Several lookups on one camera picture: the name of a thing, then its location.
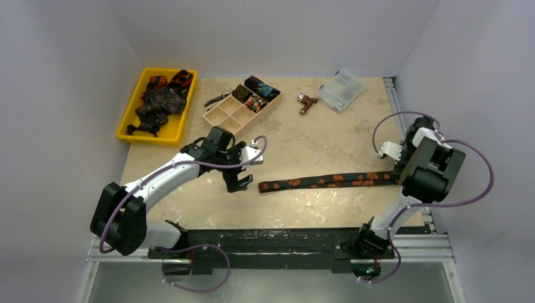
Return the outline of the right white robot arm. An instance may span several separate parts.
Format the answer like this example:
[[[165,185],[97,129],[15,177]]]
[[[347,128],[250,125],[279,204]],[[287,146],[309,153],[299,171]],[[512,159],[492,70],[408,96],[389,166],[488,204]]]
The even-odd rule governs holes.
[[[351,236],[352,248],[368,258],[388,250],[397,231],[422,206],[447,197],[466,158],[463,151],[446,143],[438,122],[429,116],[416,118],[403,141],[382,143],[377,154],[395,161],[400,192],[384,211]]]

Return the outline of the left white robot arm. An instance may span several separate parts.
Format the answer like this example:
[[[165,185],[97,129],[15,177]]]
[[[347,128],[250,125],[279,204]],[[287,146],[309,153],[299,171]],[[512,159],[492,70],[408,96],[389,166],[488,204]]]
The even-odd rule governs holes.
[[[98,250],[102,254],[115,251],[128,256],[148,247],[181,258],[193,248],[188,231],[171,220],[149,223],[150,210],[185,183],[212,170],[222,174],[227,192],[246,190],[254,178],[239,178],[239,174],[251,165],[263,163],[267,144],[265,136],[247,144],[237,141],[226,129],[214,126],[207,136],[183,146],[148,175],[124,185],[107,184],[90,223],[90,231],[100,239]]]

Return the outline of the dark orange floral tie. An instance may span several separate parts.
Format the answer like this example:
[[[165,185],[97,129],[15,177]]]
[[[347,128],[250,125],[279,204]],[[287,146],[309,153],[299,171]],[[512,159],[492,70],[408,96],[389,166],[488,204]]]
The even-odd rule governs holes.
[[[258,190],[260,193],[272,193],[291,189],[390,186],[398,185],[399,178],[400,175],[393,171],[340,173],[278,181],[262,181],[258,183]]]

